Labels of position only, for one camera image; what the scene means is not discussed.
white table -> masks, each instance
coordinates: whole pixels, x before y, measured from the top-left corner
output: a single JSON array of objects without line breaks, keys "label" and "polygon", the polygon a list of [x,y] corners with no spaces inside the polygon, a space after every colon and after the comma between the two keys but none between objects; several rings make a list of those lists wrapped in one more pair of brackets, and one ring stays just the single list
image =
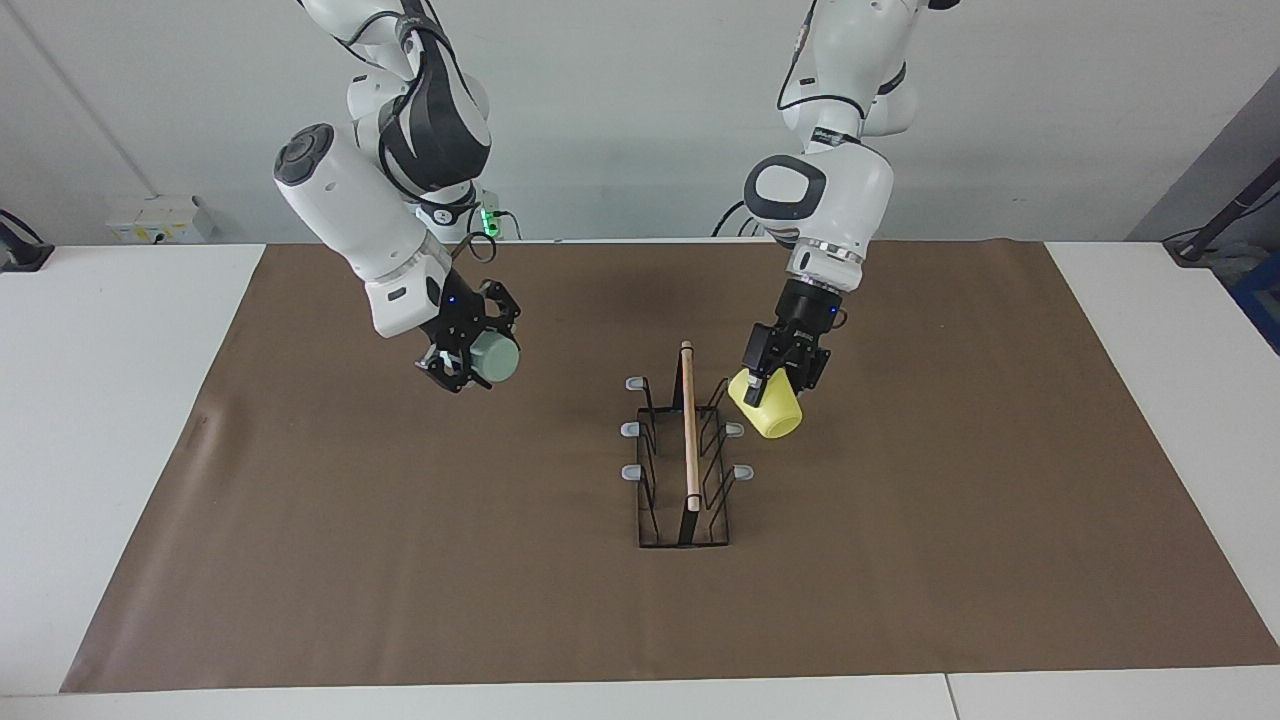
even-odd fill
[{"label": "white table", "polygon": [[[1280,634],[1280,359],[1156,246],[1051,245]],[[60,249],[0,277],[0,717],[1274,720],[1280,667],[47,697],[234,316],[260,246]]]}]

wooden rod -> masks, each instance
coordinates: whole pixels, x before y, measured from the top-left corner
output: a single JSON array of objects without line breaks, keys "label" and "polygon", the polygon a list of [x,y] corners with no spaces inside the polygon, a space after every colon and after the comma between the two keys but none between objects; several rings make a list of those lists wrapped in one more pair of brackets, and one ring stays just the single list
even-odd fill
[{"label": "wooden rod", "polygon": [[680,374],[685,383],[685,483],[689,511],[703,511],[701,473],[698,469],[701,443],[698,438],[698,396],[694,392],[694,343],[680,346]]}]

electrical outlet box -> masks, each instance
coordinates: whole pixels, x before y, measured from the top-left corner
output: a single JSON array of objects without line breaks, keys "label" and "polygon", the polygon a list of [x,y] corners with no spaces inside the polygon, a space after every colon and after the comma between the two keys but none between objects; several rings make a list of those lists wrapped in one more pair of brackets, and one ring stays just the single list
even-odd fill
[{"label": "electrical outlet box", "polygon": [[106,223],[127,243],[202,243],[215,232],[209,213],[189,196],[160,196],[124,205]]},{"label": "electrical outlet box", "polygon": [[494,240],[502,240],[502,217],[497,213],[502,209],[498,204],[498,193],[490,190],[480,192],[480,222],[484,232]]}]

brown paper mat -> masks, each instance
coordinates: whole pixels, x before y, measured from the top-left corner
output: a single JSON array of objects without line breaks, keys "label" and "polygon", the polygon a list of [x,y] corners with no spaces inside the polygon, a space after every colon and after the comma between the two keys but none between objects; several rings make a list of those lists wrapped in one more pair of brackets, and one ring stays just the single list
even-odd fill
[{"label": "brown paper mat", "polygon": [[805,427],[731,446],[733,547],[653,552],[623,379],[690,338],[709,393],[782,251],[506,247],[525,365],[452,397],[269,249],[63,689],[1280,662],[1046,250],[876,250]]}]

cable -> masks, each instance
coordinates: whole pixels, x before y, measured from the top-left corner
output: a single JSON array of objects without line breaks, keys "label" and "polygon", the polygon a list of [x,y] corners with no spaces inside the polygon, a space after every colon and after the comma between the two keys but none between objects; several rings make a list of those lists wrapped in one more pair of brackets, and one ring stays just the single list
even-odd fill
[{"label": "cable", "polygon": [[[1280,190],[1277,190],[1276,192],[1274,192],[1271,195],[1271,197],[1267,197],[1265,201],[1260,202],[1258,205],[1254,205],[1252,209],[1249,209],[1248,213],[1243,213],[1239,218],[1231,220],[1231,223],[1228,227],[1231,227],[1231,224],[1235,224],[1235,223],[1243,220],[1244,218],[1248,218],[1249,215],[1256,215],[1256,214],[1261,213],[1262,210],[1266,209],[1267,205],[1271,205],[1272,202],[1275,202],[1277,197],[1280,197]],[[1165,240],[1161,240],[1160,243],[1162,245],[1165,242],[1172,242],[1175,240],[1187,237],[1189,234],[1196,234],[1196,233],[1203,231],[1207,227],[1208,225],[1201,225],[1198,228],[1192,228],[1189,231],[1183,231],[1180,233],[1171,234],[1171,236],[1166,237]]]},{"label": "cable", "polygon": [[435,12],[435,5],[431,4],[431,0],[422,0],[422,1],[426,3],[426,9],[431,10],[431,19],[435,20],[435,24],[444,27],[443,23],[440,23],[440,14]]},{"label": "cable", "polygon": [[760,232],[760,223],[755,223],[755,229],[751,231],[751,234],[746,234],[746,225],[751,223],[755,223],[754,217],[748,218],[746,222],[742,223],[742,227],[737,228],[737,237],[755,237],[755,233]]},{"label": "cable", "polygon": [[[474,241],[476,238],[484,238],[485,242],[489,243],[490,252],[489,252],[488,258],[481,258],[480,254],[476,252],[476,249],[475,249],[475,245],[474,245]],[[475,258],[481,265],[488,265],[489,263],[493,263],[494,260],[498,259],[498,241],[492,234],[488,234],[488,233],[483,233],[483,232],[467,233],[467,236],[462,238],[462,242],[460,242],[457,245],[457,247],[454,247],[453,251],[449,252],[449,258],[452,260],[457,260],[460,256],[462,256],[462,252],[465,250],[470,250],[471,251],[471,256]]]},{"label": "cable", "polygon": [[733,213],[737,213],[742,208],[746,208],[746,200],[739,200],[735,202],[733,206],[730,208],[721,218],[721,222],[716,223],[716,229],[712,231],[712,237],[719,237],[719,231],[724,229],[724,223],[733,217]]},{"label": "cable", "polygon": [[1174,256],[1174,261],[1179,265],[1189,265],[1198,261],[1210,251],[1210,246],[1213,245],[1228,228],[1234,225],[1240,218],[1254,215],[1263,208],[1271,205],[1275,196],[1268,197],[1262,201],[1262,196],[1267,193],[1271,188],[1280,184],[1280,158],[1276,158],[1267,169],[1262,170],[1262,174],[1253,178],[1235,199],[1231,200],[1222,210],[1220,210],[1213,219],[1206,223],[1199,231],[1196,232],[1196,237],[1190,240],[1183,240],[1176,242],[1166,241],[1165,249],[1169,250],[1170,255]]},{"label": "cable", "polygon": [[786,77],[786,79],[782,81],[782,88],[778,90],[778,101],[776,102],[776,105],[778,108],[778,111],[781,113],[783,110],[790,110],[791,108],[796,108],[796,106],[804,105],[805,102],[817,102],[819,100],[832,100],[832,101],[836,101],[836,102],[844,102],[846,105],[852,105],[854,109],[858,110],[858,115],[861,119],[865,120],[867,119],[867,110],[864,110],[863,106],[859,105],[855,100],[849,99],[849,97],[844,97],[841,95],[812,95],[809,97],[801,97],[799,100],[792,100],[791,102],[787,102],[786,105],[782,104],[782,99],[786,97],[786,94],[787,94],[787,87],[791,85],[791,78],[794,78],[795,74],[796,74],[796,67],[800,64],[800,56],[804,55],[804,49],[809,45],[809,32],[813,28],[813,17],[817,13],[817,10],[818,10],[818,0],[813,0],[813,4],[809,5],[809,13],[804,18],[804,24],[800,26],[800,32],[801,32],[800,33],[800,40],[796,42],[796,50],[791,55],[791,68],[787,69],[787,77]]},{"label": "cable", "polygon": [[1254,215],[1257,213],[1261,213],[1267,205],[1271,205],[1272,202],[1275,202],[1276,197],[1280,197],[1280,190],[1277,190],[1274,195],[1271,195],[1271,197],[1267,197],[1266,201],[1263,201],[1257,208],[1254,208],[1254,209],[1249,210],[1248,213],[1244,213],[1243,215],[1240,215],[1239,218],[1236,218],[1236,220],[1243,220],[1244,218],[1248,218],[1249,215]]},{"label": "cable", "polygon": [[8,210],[0,209],[0,217],[4,217],[10,223],[18,225],[18,228],[22,229],[22,232],[29,234],[31,238],[36,241],[36,245],[49,245],[47,242],[45,242],[45,238],[40,237],[40,233],[37,233],[36,231],[31,229],[31,225],[28,225],[27,223],[22,222],[22,218],[19,218],[18,215],[14,215],[13,213],[10,213]]},{"label": "cable", "polygon": [[516,224],[516,240],[525,240],[525,233],[520,229],[520,218],[509,210],[498,210],[493,214],[494,218],[511,218],[511,222]]},{"label": "cable", "polygon": [[[298,0],[298,6],[300,6],[300,8],[302,8],[303,10],[306,10],[306,8],[307,8],[306,5],[303,5],[303,4],[302,4],[302,0]],[[361,36],[361,35],[362,35],[362,33],[364,33],[364,32],[365,32],[366,29],[369,29],[369,26],[370,26],[370,24],[372,24],[372,19],[371,19],[371,20],[369,20],[367,23],[365,23],[364,26],[361,26],[361,28],[360,28],[360,32],[357,32],[357,33],[356,33],[356,38],[360,38],[360,36]],[[342,45],[342,49],[343,49],[343,50],[346,50],[346,51],[347,51],[347,53],[348,53],[348,54],[349,54],[349,55],[351,55],[352,58],[355,58],[355,59],[360,60],[361,63],[364,63],[364,64],[366,64],[366,65],[369,65],[369,67],[371,67],[371,68],[379,68],[379,69],[381,68],[381,65],[379,65],[379,64],[374,63],[372,60],[370,60],[370,59],[367,59],[367,58],[364,58],[364,56],[361,56],[361,55],[360,55],[358,53],[356,53],[355,50],[352,50],[352,49],[351,49],[351,46],[356,44],[356,40],[352,40],[351,42],[343,42],[343,40],[342,40],[342,38],[339,38],[339,37],[334,37],[334,41],[335,41],[335,42],[337,42],[338,45]]]},{"label": "cable", "polygon": [[365,19],[365,22],[360,23],[360,27],[356,28],[356,32],[351,36],[351,40],[342,40],[340,37],[334,37],[334,40],[337,40],[338,44],[342,45],[343,47],[351,47],[352,45],[360,42],[360,37],[366,32],[369,32],[369,28],[371,28],[374,23],[376,23],[378,20],[383,18],[399,18],[399,17],[401,17],[399,13],[392,10],[383,10],[380,13],[374,13],[372,15],[369,15]]}]

